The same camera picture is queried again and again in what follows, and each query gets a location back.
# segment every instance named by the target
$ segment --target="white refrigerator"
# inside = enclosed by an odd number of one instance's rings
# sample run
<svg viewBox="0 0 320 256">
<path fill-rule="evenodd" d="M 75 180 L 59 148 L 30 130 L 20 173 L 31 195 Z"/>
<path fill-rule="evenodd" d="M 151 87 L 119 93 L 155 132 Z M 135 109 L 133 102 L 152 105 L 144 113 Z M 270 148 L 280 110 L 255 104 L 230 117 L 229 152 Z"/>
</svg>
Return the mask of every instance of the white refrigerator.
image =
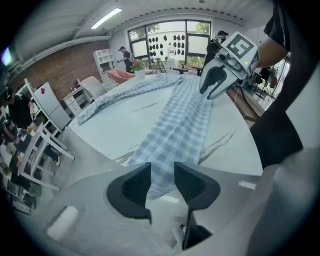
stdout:
<svg viewBox="0 0 320 256">
<path fill-rule="evenodd" d="M 63 130 L 71 121 L 66 111 L 60 105 L 54 92 L 52 91 L 48 82 L 39 87 L 35 92 L 38 103 L 41 105 L 43 111 L 49 116 L 54 124 Z"/>
</svg>

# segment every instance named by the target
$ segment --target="potted plant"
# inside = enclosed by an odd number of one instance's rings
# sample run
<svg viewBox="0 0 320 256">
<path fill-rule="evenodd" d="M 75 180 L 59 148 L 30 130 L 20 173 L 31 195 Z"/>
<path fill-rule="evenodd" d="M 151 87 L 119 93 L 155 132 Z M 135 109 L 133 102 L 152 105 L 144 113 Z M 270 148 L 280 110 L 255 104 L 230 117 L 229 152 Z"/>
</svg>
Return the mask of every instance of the potted plant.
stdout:
<svg viewBox="0 0 320 256">
<path fill-rule="evenodd" d="M 139 62 L 137 60 L 134 60 L 132 62 L 131 72 L 134 72 L 137 79 L 143 79 L 146 75 L 144 65 L 142 64 L 142 62 Z"/>
</svg>

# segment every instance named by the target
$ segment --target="flower pot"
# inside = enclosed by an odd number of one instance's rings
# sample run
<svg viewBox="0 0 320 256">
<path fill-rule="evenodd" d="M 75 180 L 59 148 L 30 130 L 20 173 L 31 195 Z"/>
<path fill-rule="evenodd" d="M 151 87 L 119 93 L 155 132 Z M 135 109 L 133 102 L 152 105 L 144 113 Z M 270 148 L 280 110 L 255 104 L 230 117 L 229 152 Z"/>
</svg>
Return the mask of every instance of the flower pot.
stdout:
<svg viewBox="0 0 320 256">
<path fill-rule="evenodd" d="M 144 79 L 146 76 L 146 72 L 144 70 L 135 70 L 134 74 L 137 79 Z"/>
</svg>

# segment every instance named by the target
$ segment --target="robotic arm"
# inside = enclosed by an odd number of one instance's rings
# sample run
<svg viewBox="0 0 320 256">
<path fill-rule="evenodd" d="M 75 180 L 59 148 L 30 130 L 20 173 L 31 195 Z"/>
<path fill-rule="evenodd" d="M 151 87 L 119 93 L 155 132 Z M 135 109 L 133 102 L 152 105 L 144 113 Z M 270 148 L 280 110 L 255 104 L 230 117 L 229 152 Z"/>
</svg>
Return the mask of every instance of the robotic arm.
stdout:
<svg viewBox="0 0 320 256">
<path fill-rule="evenodd" d="M 239 32 L 221 44 L 221 50 L 203 68 L 199 91 L 214 99 L 230 87 L 243 85 L 259 62 L 258 47 Z"/>
</svg>

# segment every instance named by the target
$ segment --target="checkered fabric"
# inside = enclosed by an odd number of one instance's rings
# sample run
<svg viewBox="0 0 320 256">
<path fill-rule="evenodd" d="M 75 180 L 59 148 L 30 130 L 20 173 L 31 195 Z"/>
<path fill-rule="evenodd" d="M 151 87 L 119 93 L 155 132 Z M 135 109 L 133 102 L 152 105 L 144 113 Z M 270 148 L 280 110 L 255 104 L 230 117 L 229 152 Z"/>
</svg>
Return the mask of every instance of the checkered fabric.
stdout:
<svg viewBox="0 0 320 256">
<path fill-rule="evenodd" d="M 151 162 L 151 187 L 147 194 L 150 200 L 177 189 L 174 163 L 197 165 L 205 142 L 212 100 L 199 93 L 199 76 L 183 77 L 183 82 L 174 86 L 155 126 L 128 162 Z"/>
<path fill-rule="evenodd" d="M 95 102 L 91 103 L 85 110 L 83 110 L 77 118 L 78 124 L 82 125 L 90 117 L 94 116 L 100 110 L 122 99 L 137 96 L 161 88 L 178 85 L 183 81 L 181 75 L 175 74 L 161 74 L 159 73 L 155 78 L 142 81 L 127 91 L 115 93 L 113 95 L 101 95 Z"/>
</svg>

